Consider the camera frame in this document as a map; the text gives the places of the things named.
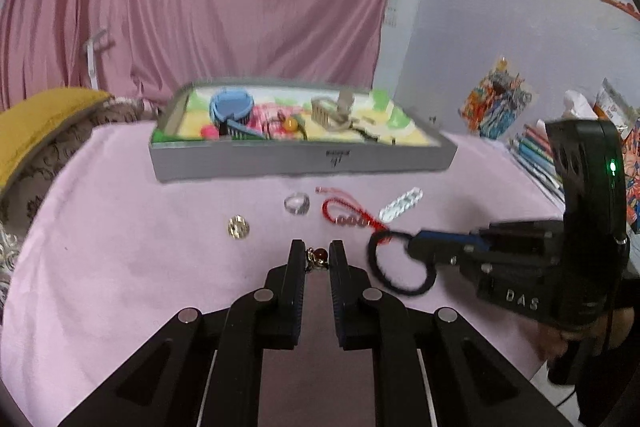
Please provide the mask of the person's right hand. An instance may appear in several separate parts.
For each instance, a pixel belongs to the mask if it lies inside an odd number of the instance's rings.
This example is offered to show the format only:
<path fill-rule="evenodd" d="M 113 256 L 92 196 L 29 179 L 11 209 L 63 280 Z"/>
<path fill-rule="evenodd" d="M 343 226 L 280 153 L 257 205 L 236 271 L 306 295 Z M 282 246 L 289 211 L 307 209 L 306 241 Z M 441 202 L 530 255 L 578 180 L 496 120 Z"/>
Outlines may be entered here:
<path fill-rule="evenodd" d="M 537 333 L 538 355 L 544 361 L 562 357 L 570 343 L 585 339 L 594 342 L 594 353 L 598 355 L 605 348 L 617 348 L 628 337 L 634 325 L 634 309 L 626 308 L 602 315 L 597 321 L 579 332 L 562 332 L 551 326 L 539 324 Z"/>

